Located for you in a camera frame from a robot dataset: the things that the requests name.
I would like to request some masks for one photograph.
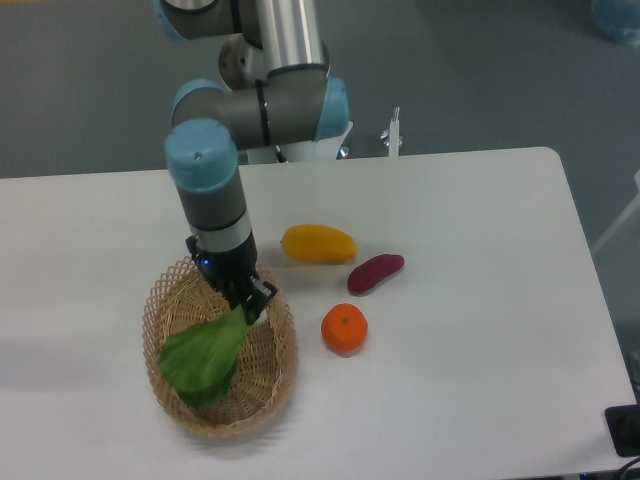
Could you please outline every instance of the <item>green leafy vegetable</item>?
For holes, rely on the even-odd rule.
[[[209,408],[214,403],[221,402],[229,394],[231,388],[231,380],[238,369],[238,361],[233,364],[231,370],[222,379],[220,383],[216,383],[209,388],[200,390],[199,392],[181,392],[177,390],[180,399],[193,408]]]
[[[249,329],[238,306],[215,321],[172,335],[160,355],[162,376],[188,405],[211,405],[222,400],[229,391],[238,351]]]

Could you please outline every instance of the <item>black cable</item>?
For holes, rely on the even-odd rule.
[[[238,0],[230,0],[229,6],[231,7],[231,21],[233,23],[234,33],[242,32],[242,22],[240,21],[240,6]]]
[[[612,480],[622,480],[622,477],[624,477],[624,474],[627,473],[627,470],[629,470],[631,467],[633,467],[636,463],[640,463],[640,457],[631,460],[629,463],[627,463],[626,465],[624,465],[620,470],[618,470],[615,475],[613,476]]]
[[[262,123],[262,141],[265,145],[271,145],[271,135],[269,134],[269,113],[267,112],[267,102],[264,99],[264,84],[261,80],[256,80],[256,94],[258,95],[258,108],[260,110],[260,122]]]

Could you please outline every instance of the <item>white table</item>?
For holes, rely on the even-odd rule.
[[[290,298],[300,372],[257,434],[208,442],[156,404],[141,316],[185,255],[165,171],[0,181],[0,478],[497,479],[617,468],[603,410],[634,396],[548,149],[242,169],[261,259]],[[350,297],[285,228],[352,234],[405,270]],[[340,358],[320,321],[370,334]]]

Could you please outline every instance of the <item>orange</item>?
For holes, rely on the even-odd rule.
[[[322,320],[322,337],[338,353],[358,349],[367,337],[367,319],[358,307],[350,303],[336,305]]]

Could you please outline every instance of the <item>blue container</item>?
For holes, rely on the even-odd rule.
[[[640,0],[592,0],[591,17],[616,42],[640,45]]]

